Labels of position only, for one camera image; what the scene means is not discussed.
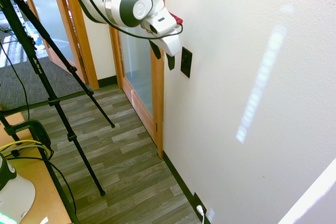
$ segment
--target power plug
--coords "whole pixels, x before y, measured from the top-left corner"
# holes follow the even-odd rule
[[[199,212],[200,215],[202,215],[203,217],[203,221],[202,221],[202,224],[204,224],[204,218],[205,218],[205,214],[204,214],[204,211],[203,211],[203,207],[201,205],[198,205],[196,207],[197,211]]]
[[[199,212],[200,215],[204,216],[204,211],[203,211],[203,207],[201,205],[198,205],[196,207],[197,211]]]

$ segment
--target gray carpet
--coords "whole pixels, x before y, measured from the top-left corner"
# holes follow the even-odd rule
[[[56,96],[63,97],[82,91],[81,86],[74,77],[52,63],[48,57],[40,58],[39,61]],[[14,68],[26,88],[28,103],[34,104],[47,101],[49,96],[30,62],[20,62],[15,64]],[[0,68],[0,104],[3,107],[3,111],[26,105],[22,86],[11,66]]]

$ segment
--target glass door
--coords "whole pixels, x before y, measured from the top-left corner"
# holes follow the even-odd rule
[[[139,27],[125,28],[126,31],[141,35]],[[119,33],[125,78],[153,117],[151,48],[144,39]]]
[[[143,36],[139,27],[121,28]],[[146,39],[128,36],[112,27],[110,34],[118,85],[158,147],[159,157],[163,157],[164,57],[157,60]]]
[[[78,76],[82,81],[86,82],[86,77],[83,76],[83,66],[79,61],[79,48],[69,12],[66,5],[66,0],[27,0],[30,9],[39,18],[41,24],[50,34],[50,37],[60,49],[62,54],[67,58],[68,62],[75,66],[78,71]],[[44,41],[49,59],[67,70],[64,64],[57,57],[55,52]]]

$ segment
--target black tripod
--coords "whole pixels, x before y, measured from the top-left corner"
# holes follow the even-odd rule
[[[47,33],[47,31],[45,30],[45,28],[42,26],[42,24],[40,23],[40,21],[35,17],[35,15],[33,14],[33,12],[29,9],[29,7],[26,5],[26,3],[23,0],[14,0],[14,2],[18,5],[18,7],[21,9],[21,11],[27,16],[27,18],[31,21],[31,23],[35,26],[35,28],[37,29],[37,31],[40,33],[40,35],[48,42],[48,44],[50,45],[50,47],[55,51],[55,53],[57,54],[57,56],[59,57],[59,59],[63,62],[63,64],[66,66],[66,68],[68,69],[68,71],[74,76],[74,78],[77,80],[77,82],[81,85],[81,87],[84,89],[84,91],[86,92],[86,94],[91,98],[91,100],[94,102],[94,104],[97,106],[97,108],[100,110],[100,112],[104,115],[104,117],[106,118],[106,120],[110,123],[110,125],[112,126],[112,128],[114,128],[114,124],[111,122],[111,120],[108,118],[108,116],[106,115],[106,113],[104,112],[104,110],[101,108],[101,106],[97,103],[97,101],[95,100],[95,98],[93,97],[93,91],[89,90],[85,84],[81,81],[81,79],[79,78],[79,76],[76,74],[77,69],[75,67],[73,67],[72,65],[69,64],[69,62],[67,61],[67,59],[64,57],[64,55],[61,53],[61,51],[57,48],[56,44],[53,42],[53,40],[51,39],[50,35]],[[101,188],[99,181],[96,177],[96,175],[94,174],[82,148],[80,147],[78,140],[77,140],[77,136],[75,135],[75,133],[73,132],[65,114],[64,111],[62,110],[62,107],[59,104],[59,99],[57,98],[57,96],[55,95],[37,57],[36,57],[36,53],[35,53],[35,47],[34,47],[34,41],[31,37],[28,37],[23,26],[21,25],[21,22],[19,20],[19,18],[17,17],[15,10],[11,4],[10,0],[0,0],[0,7],[4,13],[4,15],[6,16],[8,23],[10,24],[13,32],[15,33],[17,40],[21,43],[23,49],[25,50],[27,57],[35,71],[36,74],[38,74],[39,78],[42,81],[43,86],[45,87],[49,98],[48,98],[48,103],[50,106],[55,106],[59,116],[62,119],[62,122],[65,126],[65,128],[67,129],[67,137],[68,140],[71,142],[73,141],[80,156],[82,157],[87,169],[89,170],[94,182],[96,183],[96,186],[98,187],[99,191],[100,191],[100,195],[104,195],[105,191]],[[8,124],[8,122],[5,120],[5,118],[3,116],[0,116],[0,120],[2,121],[2,123],[5,125],[5,127],[10,127],[10,125]],[[11,136],[13,137],[14,140],[18,140],[18,137],[16,136],[14,131],[9,131],[12,132]]]

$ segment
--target electrical outlet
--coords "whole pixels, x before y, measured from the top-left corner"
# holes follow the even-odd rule
[[[201,199],[199,198],[199,196],[197,195],[197,193],[194,193],[194,199],[196,201],[196,205],[201,205],[204,211],[204,214],[206,213],[206,208],[205,205],[202,203]]]
[[[182,47],[182,61],[181,61],[181,71],[190,78],[191,70],[191,60],[193,58],[193,53],[190,52],[185,47]]]

